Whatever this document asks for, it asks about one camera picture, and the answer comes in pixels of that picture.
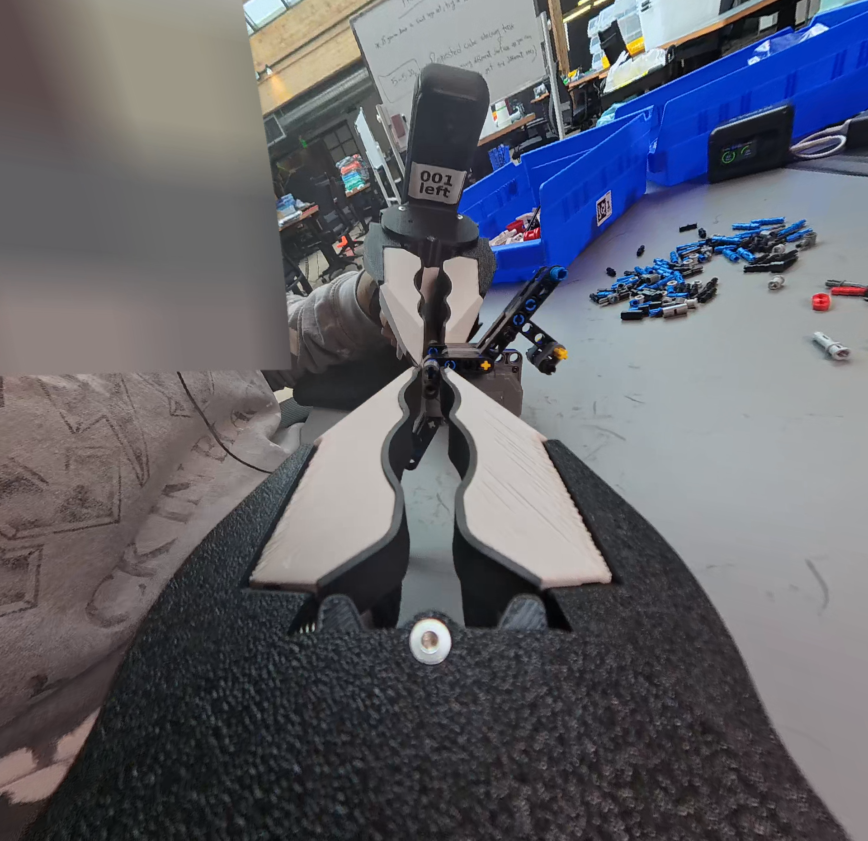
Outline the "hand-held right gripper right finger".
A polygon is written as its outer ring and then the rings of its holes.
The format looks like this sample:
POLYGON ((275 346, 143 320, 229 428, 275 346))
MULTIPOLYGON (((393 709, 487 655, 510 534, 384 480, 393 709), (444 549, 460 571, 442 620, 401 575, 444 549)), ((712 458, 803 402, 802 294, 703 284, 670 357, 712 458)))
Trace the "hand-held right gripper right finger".
POLYGON ((548 452, 548 438, 455 371, 443 373, 460 483, 453 563, 468 628, 495 628, 516 597, 608 585, 612 572, 548 452))

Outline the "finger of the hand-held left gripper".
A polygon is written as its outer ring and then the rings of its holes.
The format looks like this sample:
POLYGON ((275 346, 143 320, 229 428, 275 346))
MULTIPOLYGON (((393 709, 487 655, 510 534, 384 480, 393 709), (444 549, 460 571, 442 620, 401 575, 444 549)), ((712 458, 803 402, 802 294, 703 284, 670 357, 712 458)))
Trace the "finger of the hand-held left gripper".
POLYGON ((383 251, 383 280, 379 285, 381 312, 396 345, 414 366, 423 362, 425 318, 420 312, 424 297, 420 290, 423 261, 409 250, 386 247, 383 251))
POLYGON ((429 342, 468 342, 476 329, 482 302, 476 258, 462 254, 430 267, 429 342))

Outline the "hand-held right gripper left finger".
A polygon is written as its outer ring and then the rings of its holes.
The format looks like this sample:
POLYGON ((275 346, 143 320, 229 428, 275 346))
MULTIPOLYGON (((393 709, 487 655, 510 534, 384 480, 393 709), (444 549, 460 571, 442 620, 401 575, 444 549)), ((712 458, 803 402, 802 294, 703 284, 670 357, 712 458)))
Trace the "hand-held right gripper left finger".
POLYGON ((397 625, 410 555, 401 479, 421 396, 408 369, 316 439, 251 587, 344 595, 374 627, 397 625))

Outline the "grey black toy brick chassis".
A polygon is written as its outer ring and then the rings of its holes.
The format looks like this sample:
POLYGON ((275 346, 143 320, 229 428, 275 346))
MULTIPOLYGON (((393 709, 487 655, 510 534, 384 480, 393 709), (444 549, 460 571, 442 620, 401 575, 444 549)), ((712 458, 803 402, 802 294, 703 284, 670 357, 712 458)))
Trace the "grey black toy brick chassis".
POLYGON ((441 426, 449 421, 443 372, 458 376, 483 391, 509 412, 520 416, 524 361, 545 375, 556 372, 568 358, 566 347, 533 321, 533 315, 568 276, 560 265, 544 266, 515 294, 477 343, 431 344, 421 363, 422 405, 413 425, 407 470, 415 470, 441 426))

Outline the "whiteboard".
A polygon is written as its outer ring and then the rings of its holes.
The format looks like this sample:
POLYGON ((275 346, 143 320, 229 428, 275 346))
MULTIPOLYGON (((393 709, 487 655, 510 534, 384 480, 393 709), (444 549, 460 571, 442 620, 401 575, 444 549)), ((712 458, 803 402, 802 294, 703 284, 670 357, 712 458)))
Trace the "whiteboard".
POLYGON ((494 104, 548 76, 535 0, 381 0, 350 25, 396 138, 407 133, 422 69, 453 66, 483 76, 494 104))

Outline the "blue bin with square tag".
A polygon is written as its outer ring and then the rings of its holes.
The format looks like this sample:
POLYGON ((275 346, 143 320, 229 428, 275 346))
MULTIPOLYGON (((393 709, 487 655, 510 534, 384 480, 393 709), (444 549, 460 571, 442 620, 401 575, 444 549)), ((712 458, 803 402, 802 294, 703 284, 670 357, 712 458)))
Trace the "blue bin with square tag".
POLYGON ((569 267, 646 191, 652 110, 643 109, 523 155, 463 191, 459 213, 495 237, 537 213, 540 237, 494 248, 494 283, 523 283, 545 265, 569 267))

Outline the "stack of clear storage boxes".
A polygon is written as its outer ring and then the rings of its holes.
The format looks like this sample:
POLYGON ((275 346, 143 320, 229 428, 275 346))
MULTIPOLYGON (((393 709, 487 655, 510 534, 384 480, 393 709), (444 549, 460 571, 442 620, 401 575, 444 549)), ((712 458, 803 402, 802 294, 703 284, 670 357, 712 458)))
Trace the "stack of clear storage boxes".
POLYGON ((596 7, 598 11, 591 16, 588 24, 590 68, 593 71, 609 67, 609 59, 602 47, 601 37, 613 23, 617 23, 623 42, 632 56, 644 49, 638 4, 639 0, 610 0, 596 7))

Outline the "pile of blue black pins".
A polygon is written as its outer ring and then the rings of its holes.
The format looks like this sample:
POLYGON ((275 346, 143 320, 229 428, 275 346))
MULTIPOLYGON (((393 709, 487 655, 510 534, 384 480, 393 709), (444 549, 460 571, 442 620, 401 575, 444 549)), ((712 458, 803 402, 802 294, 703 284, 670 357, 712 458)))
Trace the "pile of blue black pins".
POLYGON ((708 264, 718 259, 744 274, 765 275, 767 290, 778 292, 802 253, 818 242, 806 219, 789 221, 783 216, 736 221, 727 233, 709 232, 698 224, 679 230, 695 231, 697 237, 649 264, 620 273, 608 268, 610 283, 591 292, 590 302, 600 307, 620 305, 622 322, 686 316, 717 297, 719 277, 706 279, 704 274, 708 264))

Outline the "grey patterned sweater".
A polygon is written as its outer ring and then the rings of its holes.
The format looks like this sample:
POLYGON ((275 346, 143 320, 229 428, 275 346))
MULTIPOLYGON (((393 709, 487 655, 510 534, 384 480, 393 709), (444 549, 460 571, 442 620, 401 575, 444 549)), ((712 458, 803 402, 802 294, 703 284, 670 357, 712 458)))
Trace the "grey patterned sweater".
POLYGON ((150 608, 290 445, 259 371, 2 378, 2 839, 62 782, 150 608))

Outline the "blue storage bin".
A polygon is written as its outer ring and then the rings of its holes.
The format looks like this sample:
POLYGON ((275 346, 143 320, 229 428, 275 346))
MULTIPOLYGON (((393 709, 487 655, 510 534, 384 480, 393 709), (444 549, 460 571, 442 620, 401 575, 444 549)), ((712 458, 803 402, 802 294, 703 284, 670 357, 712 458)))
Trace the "blue storage bin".
POLYGON ((720 124, 791 103, 800 139, 867 107, 867 2, 821 13, 819 35, 668 101, 648 155, 649 179, 673 186, 706 174, 720 124))

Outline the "white storage crate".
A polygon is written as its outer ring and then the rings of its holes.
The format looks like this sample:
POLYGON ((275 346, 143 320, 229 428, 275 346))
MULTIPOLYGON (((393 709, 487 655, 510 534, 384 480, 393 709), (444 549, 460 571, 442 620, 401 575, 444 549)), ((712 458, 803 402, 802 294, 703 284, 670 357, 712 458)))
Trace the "white storage crate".
POLYGON ((700 30, 720 14, 721 0, 636 0, 647 47, 700 30))

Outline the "black portable power station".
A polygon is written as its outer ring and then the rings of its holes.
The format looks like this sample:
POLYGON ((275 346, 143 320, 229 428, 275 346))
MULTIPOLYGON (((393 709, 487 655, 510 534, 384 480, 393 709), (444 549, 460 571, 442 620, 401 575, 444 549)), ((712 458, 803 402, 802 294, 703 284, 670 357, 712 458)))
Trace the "black portable power station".
POLYGON ((787 166, 795 108, 785 102, 718 125, 708 137, 708 182, 723 183, 787 166))

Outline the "pile of red grey pieces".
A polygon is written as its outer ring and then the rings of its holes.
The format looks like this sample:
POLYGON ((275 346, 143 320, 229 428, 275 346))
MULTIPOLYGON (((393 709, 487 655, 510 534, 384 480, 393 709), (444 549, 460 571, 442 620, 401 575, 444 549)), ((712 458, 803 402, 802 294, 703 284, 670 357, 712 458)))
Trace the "pile of red grey pieces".
POLYGON ((829 311, 836 298, 867 302, 866 284, 830 279, 826 280, 825 287, 825 292, 815 293, 811 298, 811 308, 815 312, 829 311))

